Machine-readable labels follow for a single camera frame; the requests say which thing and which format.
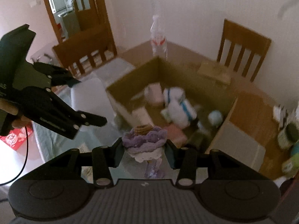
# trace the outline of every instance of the human hand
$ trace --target human hand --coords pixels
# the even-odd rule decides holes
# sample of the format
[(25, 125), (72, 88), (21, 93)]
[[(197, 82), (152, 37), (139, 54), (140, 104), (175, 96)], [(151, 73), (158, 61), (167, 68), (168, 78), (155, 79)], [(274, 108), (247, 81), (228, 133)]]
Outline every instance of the human hand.
[[(17, 115), (19, 112), (18, 108), (15, 105), (5, 99), (0, 99), (0, 109), (12, 115)], [(22, 128), (26, 126), (30, 121), (30, 119), (22, 115), (20, 118), (14, 120), (11, 125), (14, 128)]]

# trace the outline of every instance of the jar lid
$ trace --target jar lid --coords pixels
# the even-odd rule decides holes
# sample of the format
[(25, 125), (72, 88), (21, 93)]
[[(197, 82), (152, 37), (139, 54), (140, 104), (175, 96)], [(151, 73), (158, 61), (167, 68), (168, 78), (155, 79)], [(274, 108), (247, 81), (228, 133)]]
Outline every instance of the jar lid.
[(299, 130), (294, 123), (289, 123), (286, 126), (286, 136), (289, 141), (295, 143), (299, 140)]

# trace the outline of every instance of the wire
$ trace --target wire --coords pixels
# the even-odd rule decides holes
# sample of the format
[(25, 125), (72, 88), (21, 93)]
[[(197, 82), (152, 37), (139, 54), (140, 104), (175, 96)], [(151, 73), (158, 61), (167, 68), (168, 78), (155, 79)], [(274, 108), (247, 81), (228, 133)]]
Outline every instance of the wire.
[(0, 184), (0, 186), (7, 185), (7, 184), (11, 183), (12, 181), (15, 181), (21, 175), (21, 173), (23, 172), (23, 170), (25, 168), (25, 165), (27, 163), (27, 158), (28, 158), (28, 146), (29, 146), (29, 143), (28, 143), (28, 131), (27, 131), (27, 127), (26, 126), (25, 126), (25, 131), (26, 131), (26, 137), (27, 137), (27, 150), (26, 150), (26, 157), (25, 157), (24, 165), (23, 165), (21, 171), (19, 172), (19, 174), (17, 176), (15, 176), (12, 180), (10, 180), (10, 181), (8, 181), (6, 183)]
[(8, 199), (6, 198), (6, 199), (1, 199), (0, 200), (0, 204), (2, 203), (2, 202), (7, 202), (8, 201)]

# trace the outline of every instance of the chair backrest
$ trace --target chair backrest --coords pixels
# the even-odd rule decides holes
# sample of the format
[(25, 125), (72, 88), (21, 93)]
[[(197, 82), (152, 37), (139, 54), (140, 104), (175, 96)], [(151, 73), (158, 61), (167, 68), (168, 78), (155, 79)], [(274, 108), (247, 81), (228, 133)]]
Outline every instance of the chair backrest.
[(88, 57), (92, 68), (97, 67), (92, 55), (95, 51), (98, 51), (101, 56), (102, 63), (100, 66), (104, 65), (107, 62), (104, 52), (108, 48), (113, 47), (112, 43), (114, 42), (110, 41), (105, 25), (98, 25), (78, 32), (68, 40), (54, 46), (53, 50), (61, 65), (64, 68), (70, 69), (71, 73), (76, 76), (77, 71), (74, 68), (74, 64), (77, 65), (81, 75), (86, 73), (80, 62), (80, 59), (85, 56)]
[(241, 51), (238, 56), (238, 59), (234, 66), (234, 71), (238, 71), (240, 64), (241, 64), (241, 60), (242, 60), (244, 52), (245, 52), (245, 49), (248, 49), (251, 51), (250, 56), (245, 65), (245, 68), (242, 72), (243, 77), (246, 77), (254, 55), (257, 54), (257, 55), (261, 56), (261, 58), (257, 64), (257, 67), (255, 68), (255, 70), (252, 74), (252, 77), (250, 79), (250, 81), (253, 82), (258, 71), (260, 70), (260, 67), (261, 67), (264, 59), (265, 59), (265, 56), (266, 56), (267, 51), (271, 44), (271, 39), (264, 37), (260, 34), (257, 34), (256, 32), (254, 32), (248, 28), (245, 28), (239, 24), (236, 24), (234, 22), (231, 22), (231, 21), (225, 19), (220, 49), (219, 49), (218, 58), (217, 58), (218, 62), (220, 62), (221, 55), (223, 52), (224, 42), (226, 39), (231, 42), (231, 47), (229, 48), (228, 56), (225, 61), (225, 66), (227, 66), (227, 67), (229, 66), (229, 64), (231, 62), (231, 58), (232, 58), (232, 55), (234, 52), (235, 45), (239, 44), (242, 46)]

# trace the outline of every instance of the door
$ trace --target door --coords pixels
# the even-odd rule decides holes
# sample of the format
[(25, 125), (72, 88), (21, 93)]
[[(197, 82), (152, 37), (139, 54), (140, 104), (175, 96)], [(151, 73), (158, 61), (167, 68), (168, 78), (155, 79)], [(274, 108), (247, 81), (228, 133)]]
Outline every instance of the door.
[(73, 0), (75, 13), (81, 30), (86, 30), (100, 24), (95, 0)]

